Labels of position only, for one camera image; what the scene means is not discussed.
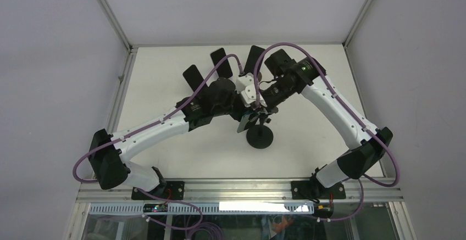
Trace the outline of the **black tall clamp stand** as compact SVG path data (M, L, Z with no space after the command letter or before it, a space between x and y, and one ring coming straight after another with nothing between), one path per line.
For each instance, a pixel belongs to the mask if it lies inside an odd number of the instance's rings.
M258 124L247 130L247 143L255 149L266 149L271 146L274 140L273 131L265 124L268 123L270 113L263 109L258 113Z

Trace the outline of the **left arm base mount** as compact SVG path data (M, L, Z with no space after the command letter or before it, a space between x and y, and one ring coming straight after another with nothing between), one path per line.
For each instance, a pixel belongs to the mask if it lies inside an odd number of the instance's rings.
M156 189L149 191L151 195L147 196L138 188L133 188L131 193L132 200L154 200L153 196L161 199L183 200L185 191L184 181L167 181L163 187L158 186Z

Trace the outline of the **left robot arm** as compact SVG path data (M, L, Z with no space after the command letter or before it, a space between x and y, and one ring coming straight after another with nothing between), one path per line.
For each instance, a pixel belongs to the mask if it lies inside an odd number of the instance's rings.
M160 171L131 162L131 159L153 145L208 125L217 116L230 115L237 121L250 108L247 97L255 98L254 79L248 74L235 82L219 78L192 98L179 101L162 117L131 129L109 134L105 129L94 133L88 160L101 189L119 185L142 188L151 199L165 193Z

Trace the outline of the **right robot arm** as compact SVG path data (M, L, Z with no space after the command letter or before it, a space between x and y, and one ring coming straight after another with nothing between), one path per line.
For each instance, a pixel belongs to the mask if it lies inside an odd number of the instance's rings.
M323 199L332 186L363 176L386 153L393 133L366 120L331 84L326 70L314 58L297 62L283 49L271 54L265 65L276 82L261 91L268 107L276 107L294 93L313 103L342 136L348 150L310 178L311 194Z

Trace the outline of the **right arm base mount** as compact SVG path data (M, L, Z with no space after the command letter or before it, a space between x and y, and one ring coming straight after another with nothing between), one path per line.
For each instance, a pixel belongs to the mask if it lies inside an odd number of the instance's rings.
M308 180L291 181L291 193L293 200L330 200L330 199L346 199L346 191L344 185L340 182L330 188L325 188L317 182Z

